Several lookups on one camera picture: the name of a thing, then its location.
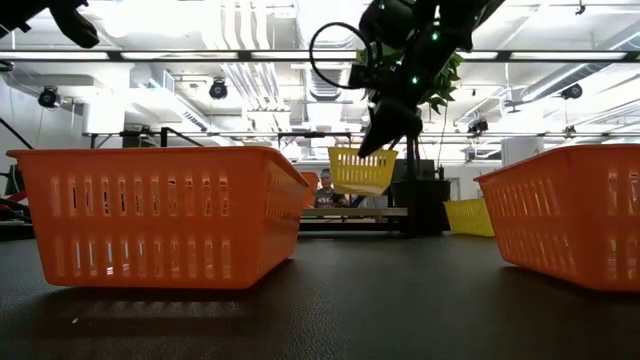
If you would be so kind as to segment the person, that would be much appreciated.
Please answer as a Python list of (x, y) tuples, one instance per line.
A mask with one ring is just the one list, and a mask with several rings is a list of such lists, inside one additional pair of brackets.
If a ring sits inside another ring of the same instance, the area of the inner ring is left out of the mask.
[(345, 208), (349, 201), (344, 194), (339, 194), (333, 187), (331, 171), (326, 168), (320, 173), (320, 187), (316, 191), (315, 208)]

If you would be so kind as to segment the green leafy plant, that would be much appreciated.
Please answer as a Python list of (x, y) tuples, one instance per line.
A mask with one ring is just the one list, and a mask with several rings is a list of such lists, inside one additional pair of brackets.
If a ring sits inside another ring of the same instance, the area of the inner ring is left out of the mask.
[(400, 81), (400, 70), (407, 70), (407, 79), (402, 80), (402, 85), (408, 88), (397, 90), (397, 93), (413, 96), (417, 106), (428, 104), (436, 113), (440, 113), (441, 106), (454, 101), (451, 93), (456, 90), (454, 83), (460, 80), (458, 67), (464, 59), (453, 52), (445, 57), (442, 65), (436, 63), (434, 70), (427, 69), (428, 60), (434, 60), (434, 57), (429, 55), (424, 60), (410, 62), (405, 52), (380, 45), (373, 50), (372, 58), (368, 57), (365, 49), (357, 50), (355, 63), (375, 67), (379, 71), (381, 83), (376, 89), (371, 89), (379, 93), (393, 79)]

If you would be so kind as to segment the orange slotted plastic basket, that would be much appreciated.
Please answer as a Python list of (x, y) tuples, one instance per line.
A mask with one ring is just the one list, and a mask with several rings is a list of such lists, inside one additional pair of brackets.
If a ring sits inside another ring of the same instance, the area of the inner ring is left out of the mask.
[(305, 199), (303, 203), (304, 208), (314, 208), (316, 192), (320, 183), (320, 179), (315, 172), (302, 172), (301, 175), (308, 183), (308, 187), (305, 191)]
[(476, 181), (506, 262), (640, 293), (640, 144), (555, 148)]
[(52, 285), (247, 289), (296, 248), (307, 182), (272, 148), (11, 157)]

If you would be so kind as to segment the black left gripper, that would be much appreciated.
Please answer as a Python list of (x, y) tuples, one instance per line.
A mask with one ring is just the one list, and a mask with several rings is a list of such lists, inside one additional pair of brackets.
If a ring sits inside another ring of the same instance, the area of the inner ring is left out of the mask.
[(15, 30), (29, 32), (28, 21), (49, 8), (60, 31), (83, 49), (91, 49), (100, 42), (98, 31), (79, 12), (88, 7), (88, 0), (0, 0), (0, 38)]

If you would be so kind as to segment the black plant pot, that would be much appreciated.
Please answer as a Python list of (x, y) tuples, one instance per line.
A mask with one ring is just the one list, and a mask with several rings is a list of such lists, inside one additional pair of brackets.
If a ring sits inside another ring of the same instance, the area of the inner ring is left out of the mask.
[(421, 235), (439, 235), (450, 229), (445, 202), (450, 200), (451, 184), (445, 180), (408, 180), (394, 182), (391, 193), (397, 207), (409, 209), (415, 220), (415, 232)]

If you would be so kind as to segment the black horizontal background rail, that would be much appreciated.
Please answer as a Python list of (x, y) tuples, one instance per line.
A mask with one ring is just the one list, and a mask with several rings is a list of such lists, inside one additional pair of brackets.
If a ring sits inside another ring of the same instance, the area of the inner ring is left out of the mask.
[[(205, 137), (227, 137), (227, 138), (284, 138), (284, 137), (303, 137), (303, 138), (323, 138), (323, 137), (345, 137), (345, 138), (364, 138), (365, 133), (362, 132), (178, 132), (169, 129), (169, 135), (184, 135), (189, 138), (205, 138)], [(116, 132), (116, 133), (82, 133), (86, 137), (107, 137), (107, 136), (129, 136), (129, 135), (150, 135), (160, 136), (160, 131), (151, 131), (146, 133), (136, 132)], [(640, 137), (640, 131), (598, 131), (598, 132), (481, 132), (481, 133), (463, 133), (463, 132), (422, 132), (421, 138), (507, 138), (507, 137), (548, 137), (561, 139), (575, 138), (627, 138)]]

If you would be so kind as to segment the black aluminium table frame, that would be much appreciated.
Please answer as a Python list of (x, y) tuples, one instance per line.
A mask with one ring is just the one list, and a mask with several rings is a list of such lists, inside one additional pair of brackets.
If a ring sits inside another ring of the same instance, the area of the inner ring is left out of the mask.
[(398, 222), (366, 222), (364, 219), (303, 219), (298, 228), (300, 232), (404, 232), (404, 226)]

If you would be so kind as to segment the yellow slotted plastic basket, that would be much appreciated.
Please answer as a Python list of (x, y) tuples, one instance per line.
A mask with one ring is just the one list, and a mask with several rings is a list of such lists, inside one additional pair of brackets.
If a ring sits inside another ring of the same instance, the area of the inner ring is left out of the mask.
[(444, 207), (453, 233), (495, 236), (484, 199), (448, 201), (444, 203)]
[(397, 152), (378, 150), (364, 158), (358, 150), (347, 147), (328, 149), (330, 171), (337, 192), (379, 196), (391, 184)]

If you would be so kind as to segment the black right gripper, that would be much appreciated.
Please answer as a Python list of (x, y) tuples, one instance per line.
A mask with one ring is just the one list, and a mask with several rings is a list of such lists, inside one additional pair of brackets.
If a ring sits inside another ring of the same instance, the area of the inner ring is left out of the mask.
[[(433, 56), (434, 60), (427, 61), (428, 70), (434, 70), (436, 63), (442, 65), (445, 57), (450, 54), (450, 49), (447, 47), (405, 47), (395, 50), (405, 52), (410, 62), (424, 60), (429, 55)], [(393, 79), (388, 87), (382, 89), (382, 92), (398, 95), (407, 105), (398, 102), (378, 102), (369, 111), (370, 124), (358, 150), (359, 157), (367, 157), (403, 136), (416, 139), (423, 130), (422, 110), (416, 105), (416, 98), (397, 93), (397, 90), (402, 91), (408, 88), (407, 85), (402, 85), (402, 80), (407, 79), (408, 71), (400, 70), (399, 73), (400, 81)]]

